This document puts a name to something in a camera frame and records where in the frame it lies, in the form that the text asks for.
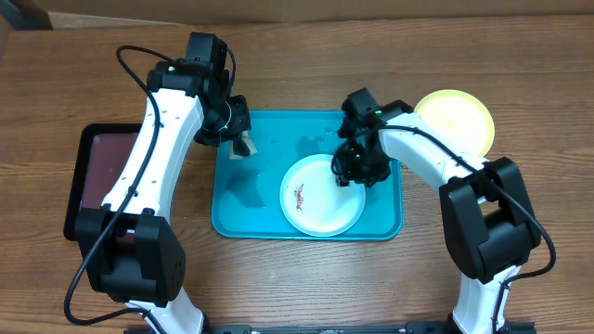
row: round plate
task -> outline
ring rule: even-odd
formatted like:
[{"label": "round plate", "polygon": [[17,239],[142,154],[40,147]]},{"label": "round plate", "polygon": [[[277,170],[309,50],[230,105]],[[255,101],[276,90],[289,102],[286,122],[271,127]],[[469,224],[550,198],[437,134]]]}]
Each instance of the round plate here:
[{"label": "round plate", "polygon": [[280,184],[280,207],[295,228],[314,237],[336,236],[353,226],[365,206],[365,187],[336,186],[332,156],[316,154],[292,165]]},{"label": "round plate", "polygon": [[415,111],[437,133],[463,150],[484,156],[493,145],[495,125],[476,97],[445,89],[424,97]]}]

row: blue tray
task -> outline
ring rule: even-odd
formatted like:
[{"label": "blue tray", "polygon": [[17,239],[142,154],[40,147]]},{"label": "blue tray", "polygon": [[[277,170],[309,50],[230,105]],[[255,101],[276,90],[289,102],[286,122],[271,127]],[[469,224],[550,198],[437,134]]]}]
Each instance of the blue tray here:
[{"label": "blue tray", "polygon": [[392,175],[366,189],[361,217],[348,231],[334,237],[308,236],[285,218],[279,189],[285,172],[296,161],[319,153],[334,154],[343,142],[336,135],[339,111],[253,110],[250,137],[258,153],[245,160],[229,159],[229,143],[216,152],[214,170],[214,229],[229,238],[317,240],[388,240],[402,227],[400,164]]}]

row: cable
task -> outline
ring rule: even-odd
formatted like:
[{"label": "cable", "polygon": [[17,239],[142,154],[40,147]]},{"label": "cable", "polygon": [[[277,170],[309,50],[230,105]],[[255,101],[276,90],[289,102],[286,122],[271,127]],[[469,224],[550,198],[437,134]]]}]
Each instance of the cable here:
[{"label": "cable", "polygon": [[113,216],[111,217],[107,226],[105,227],[103,232],[101,232],[101,234],[99,235],[99,237],[93,244],[93,247],[91,247],[91,250],[86,254],[86,256],[83,259],[83,262],[81,263],[78,270],[76,271],[76,274],[72,278],[72,282],[71,282],[70,286],[68,287],[68,291],[66,292],[66,296],[64,298],[64,315],[74,325],[88,326],[88,325],[93,325],[93,324],[96,324],[96,323],[99,323],[99,322],[102,322],[105,320],[113,319],[120,315],[125,315],[125,314],[129,314],[129,313],[140,313],[143,315],[143,317],[148,317],[150,322],[153,324],[153,326],[157,329],[157,331],[159,333],[165,334],[165,331],[163,330],[162,326],[159,324],[159,322],[157,321],[155,316],[150,312],[150,310],[147,310],[142,307],[133,307],[133,308],[128,308],[128,309],[122,309],[120,311],[112,312],[110,314],[98,316],[98,317],[95,317],[92,319],[78,319],[71,313],[72,295],[74,294],[74,291],[76,290],[76,286],[78,285],[79,281],[81,280],[84,270],[86,269],[89,262],[91,261],[91,259],[95,255],[95,253],[97,252],[99,245],[101,245],[103,243],[103,241],[105,240],[105,238],[111,234],[111,231],[113,230],[115,224],[117,223],[118,218],[123,213],[123,211],[126,208],[126,206],[128,205],[128,203],[130,202],[130,199],[132,199],[132,196],[134,196],[136,194],[136,188],[138,187],[138,184],[140,183],[140,179],[142,178],[143,173],[145,172],[145,170],[147,169],[147,166],[149,165],[150,157],[152,156],[152,152],[155,150],[155,146],[157,145],[159,129],[161,128],[161,115],[159,113],[159,106],[157,105],[157,101],[155,100],[155,97],[150,92],[149,88],[142,82],[142,80],[140,80],[140,78],[138,78],[138,76],[123,61],[123,59],[122,59],[122,51],[123,50],[140,51],[140,52],[148,53],[153,56],[157,56],[159,58],[165,59],[169,62],[173,62],[173,60],[171,58],[168,58],[158,52],[146,49],[144,47],[138,47],[138,46],[132,46],[132,45],[122,45],[122,46],[118,47],[118,49],[116,51],[116,57],[117,57],[118,61],[120,62],[120,65],[122,65],[123,69],[128,74],[130,74],[130,76],[140,86],[140,88],[142,88],[142,90],[145,92],[145,94],[147,94],[148,99],[150,100],[150,103],[154,110],[153,113],[155,115],[154,130],[153,130],[152,138],[150,139],[150,144],[148,145],[147,155],[142,160],[142,164],[140,165],[140,168],[138,169],[138,173],[136,174],[134,181],[128,187],[128,192],[126,193],[126,195],[122,201],[122,204],[120,205],[118,210],[113,214]]},{"label": "cable", "polygon": [[[447,155],[450,156],[450,158],[452,158],[456,163],[458,163],[459,165],[463,166],[464,168],[466,168],[467,170],[469,170],[470,172],[473,173],[477,173],[478,170],[475,169],[474,167],[472,167],[471,165],[469,165],[469,163],[467,163],[464,159],[462,159],[462,157],[456,155],[456,153],[454,153],[454,151],[452,151],[450,148],[448,148],[444,143],[442,143],[441,141],[439,141],[439,139],[435,138],[434,136],[422,131],[419,128],[415,128],[415,127],[410,127],[410,126],[401,126],[401,125],[386,125],[385,123],[382,123],[376,127],[367,129],[365,131],[362,131],[354,136],[352,136],[351,138],[347,139],[346,142],[342,143],[339,148],[337,149],[337,152],[341,149],[343,149],[346,145],[348,145],[349,141],[355,140],[356,138],[358,138],[359,136],[362,135],[369,135],[372,134],[375,131],[379,131],[379,130],[401,130],[401,131],[409,131],[415,135],[422,135],[425,138],[429,139],[430,141],[432,141],[437,147],[439,147],[441,150],[443,150],[443,152],[445,152]],[[336,161],[336,154],[332,157],[332,163],[330,165],[330,168],[332,170],[332,172],[335,175],[340,176],[341,173],[338,173],[335,168],[335,161]],[[547,247],[549,248],[549,262],[547,263],[547,265],[541,269],[535,270],[533,272],[529,272],[529,273],[524,273],[524,274],[518,274],[518,275],[514,275],[511,276],[509,278],[504,279],[501,282],[501,286],[499,288],[499,292],[497,294],[497,301],[495,304],[495,309],[493,311],[493,326],[492,326],[492,330],[493,333],[497,333],[497,315],[499,314],[499,309],[501,308],[501,303],[503,301],[503,293],[505,292],[506,289],[510,288],[510,283],[513,281],[516,281],[518,279],[523,279],[523,278],[529,278],[529,277],[535,277],[535,276],[541,276],[543,274],[546,274],[547,272],[549,272],[553,266],[555,265],[555,263],[557,262],[557,252],[555,251],[555,245],[553,245],[553,241],[549,236],[549,233],[547,233],[547,230],[538,222],[538,220],[530,213],[528,212],[528,210],[526,210],[522,204],[520,204],[516,199],[514,199],[510,194],[508,194],[505,190],[503,190],[500,186],[496,185],[495,182],[493,182],[493,180],[486,178],[489,181],[489,185],[490,187],[499,194],[499,196],[505,198],[508,202],[510,202],[514,207],[516,207],[518,210],[520,210],[527,218],[528,220],[530,220],[530,222],[536,227],[536,229],[538,230],[538,232],[540,233],[540,235],[542,236],[543,239],[545,239],[545,242],[547,243]]]},{"label": "cable", "polygon": [[230,47],[226,48],[226,52],[229,53],[229,56],[231,57],[231,62],[233,63],[233,71],[231,71],[231,78],[229,79],[229,86],[226,89],[226,96],[231,95],[231,89],[233,89],[233,84],[235,83],[235,69],[237,68],[237,65],[235,63],[235,55],[233,54],[233,51],[231,51]]}]

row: yellow plate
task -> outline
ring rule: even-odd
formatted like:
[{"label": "yellow plate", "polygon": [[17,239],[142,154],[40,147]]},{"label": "yellow plate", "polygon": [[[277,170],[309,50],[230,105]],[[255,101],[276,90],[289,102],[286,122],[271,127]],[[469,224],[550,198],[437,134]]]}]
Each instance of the yellow plate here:
[{"label": "yellow plate", "polygon": [[433,92],[415,111],[435,132],[465,152],[484,156],[493,145],[493,118],[484,104],[468,93],[453,89]]}]

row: wooden tabletop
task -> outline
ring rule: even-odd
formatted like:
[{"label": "wooden tabletop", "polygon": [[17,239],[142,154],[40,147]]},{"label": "wooden tabletop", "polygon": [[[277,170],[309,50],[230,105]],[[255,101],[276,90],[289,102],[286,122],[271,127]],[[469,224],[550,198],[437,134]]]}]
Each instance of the wooden tabletop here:
[{"label": "wooden tabletop", "polygon": [[[477,96],[496,125],[488,157],[520,165],[559,256],[551,273],[514,283],[506,316],[535,321],[539,332],[594,332],[594,17],[585,16],[11,33],[0,62],[0,331],[119,333],[143,324],[137,315],[68,323],[62,302],[81,255],[62,225],[83,128],[143,117],[146,97],[115,49],[182,57],[192,31],[233,48],[236,92],[251,109],[338,109],[361,87],[380,103],[415,105],[444,88]],[[156,63],[124,56],[142,78]],[[233,239],[210,221],[214,156],[191,146],[172,211],[187,254],[184,285],[213,323],[387,325],[452,311],[460,273],[439,201],[408,169],[404,228],[393,240]],[[524,271],[547,259],[546,247],[533,250]],[[72,307],[88,318],[122,306],[84,276]]]}]

